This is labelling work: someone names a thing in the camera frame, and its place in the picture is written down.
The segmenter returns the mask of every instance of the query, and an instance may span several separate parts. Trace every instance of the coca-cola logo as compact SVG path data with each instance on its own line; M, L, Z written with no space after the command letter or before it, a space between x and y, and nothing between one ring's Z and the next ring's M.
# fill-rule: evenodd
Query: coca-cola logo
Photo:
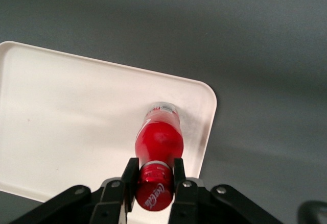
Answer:
M163 184L159 183L153 190L153 192L150 194L148 199L144 202L144 205L147 206L149 209L152 209L152 207L155 206L157 203L157 198L164 191L165 187L163 186Z

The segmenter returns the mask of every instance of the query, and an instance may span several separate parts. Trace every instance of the gray surface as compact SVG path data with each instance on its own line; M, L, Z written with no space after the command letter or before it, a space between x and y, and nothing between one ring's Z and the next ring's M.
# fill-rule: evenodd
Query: gray surface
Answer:
M0 0L0 42L206 82L218 110L201 177L291 224L301 202L327 201L326 3ZM0 223L33 207L0 203Z

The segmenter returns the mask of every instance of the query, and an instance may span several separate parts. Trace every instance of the red plastic bottle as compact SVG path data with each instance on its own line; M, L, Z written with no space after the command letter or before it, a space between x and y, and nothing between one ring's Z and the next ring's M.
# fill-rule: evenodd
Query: red plastic bottle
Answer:
M179 116L174 105L159 102L152 106L136 137L135 153L142 165L136 200L146 210L163 210L174 195L174 158L180 158L183 153Z

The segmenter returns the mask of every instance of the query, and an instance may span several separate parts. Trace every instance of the bottle cap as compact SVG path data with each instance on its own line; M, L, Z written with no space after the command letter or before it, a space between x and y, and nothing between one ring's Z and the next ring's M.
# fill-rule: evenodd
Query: bottle cap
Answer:
M149 211L163 210L171 203L173 195L173 173L168 166L152 163L141 168L135 195L141 207Z

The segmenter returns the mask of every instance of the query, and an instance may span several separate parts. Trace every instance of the white plastic tray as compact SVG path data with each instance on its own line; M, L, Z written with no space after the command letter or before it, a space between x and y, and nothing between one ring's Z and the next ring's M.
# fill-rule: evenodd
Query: white plastic tray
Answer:
M0 190L46 201L120 177L149 106L180 114L188 177L199 177L216 96L203 82L16 42L0 44ZM135 202L128 223L167 223Z

